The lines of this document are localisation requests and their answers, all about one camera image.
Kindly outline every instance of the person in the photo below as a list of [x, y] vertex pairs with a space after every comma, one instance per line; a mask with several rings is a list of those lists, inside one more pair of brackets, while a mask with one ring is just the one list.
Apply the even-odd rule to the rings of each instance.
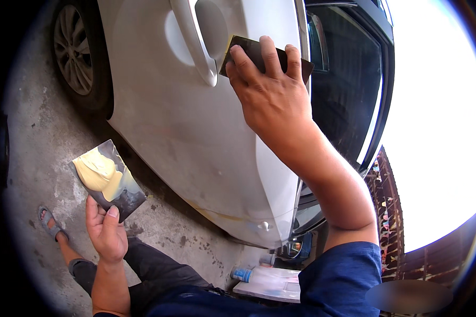
[[[323, 254], [299, 274], [300, 303], [266, 307], [238, 300], [213, 287], [190, 266], [126, 237], [118, 210], [105, 212], [86, 201], [86, 225], [99, 254], [97, 265], [69, 246], [51, 212], [40, 219], [58, 241], [71, 275], [91, 295], [94, 316], [373, 316], [379, 310], [365, 293], [381, 282], [374, 206], [365, 182], [312, 120], [310, 97], [301, 78], [300, 53], [287, 45], [287, 71], [271, 38], [260, 38], [266, 72], [240, 46], [226, 65], [229, 82], [248, 126], [316, 195], [329, 224]], [[142, 281], [127, 287], [122, 259]]]

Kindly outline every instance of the foot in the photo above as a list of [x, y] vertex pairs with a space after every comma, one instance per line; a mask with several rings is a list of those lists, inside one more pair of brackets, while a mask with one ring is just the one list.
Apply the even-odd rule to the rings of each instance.
[[[41, 213], [41, 220], [44, 219], [44, 216], [46, 214], [46, 211], [43, 211]], [[53, 227], [55, 225], [55, 218], [51, 218], [49, 221], [48, 221], [48, 228], [51, 229], [51, 227]], [[69, 238], [67, 238], [66, 234], [63, 232], [63, 231], [59, 231], [57, 232], [56, 236], [55, 236], [55, 240], [59, 243], [59, 244], [66, 244], [69, 242]]]

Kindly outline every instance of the concrete floor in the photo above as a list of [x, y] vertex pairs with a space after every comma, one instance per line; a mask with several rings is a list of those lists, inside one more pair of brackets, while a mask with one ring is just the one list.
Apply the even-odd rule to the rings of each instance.
[[[48, 3], [27, 32], [11, 69], [4, 104], [10, 134], [4, 198], [15, 241], [38, 290], [60, 315], [91, 314], [90, 297], [69, 275], [57, 243], [41, 227], [37, 210], [39, 205], [50, 208], [74, 248], [97, 262], [85, 228], [87, 193], [67, 164], [109, 138], [148, 195], [125, 221], [128, 233], [190, 264], [215, 286], [228, 287], [234, 265], [253, 267], [266, 250], [229, 241], [220, 228], [167, 187], [105, 120], [71, 105], [52, 68], [48, 37], [53, 8], [54, 3]], [[125, 266], [129, 285], [138, 283]]]

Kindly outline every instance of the wheel rim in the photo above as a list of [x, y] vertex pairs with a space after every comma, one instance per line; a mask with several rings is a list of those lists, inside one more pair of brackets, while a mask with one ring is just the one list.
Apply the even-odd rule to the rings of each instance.
[[75, 92], [88, 95], [93, 82], [90, 49], [83, 19], [74, 6], [69, 4], [58, 14], [53, 39], [64, 79]]

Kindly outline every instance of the blue shirt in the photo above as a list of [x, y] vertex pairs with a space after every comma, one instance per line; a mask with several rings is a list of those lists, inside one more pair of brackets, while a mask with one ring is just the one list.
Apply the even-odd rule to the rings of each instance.
[[360, 241], [337, 245], [301, 271], [298, 278], [300, 304], [266, 307], [182, 286], [159, 298], [146, 316], [379, 315], [379, 310], [365, 301], [365, 293], [381, 282], [381, 256], [376, 244]]

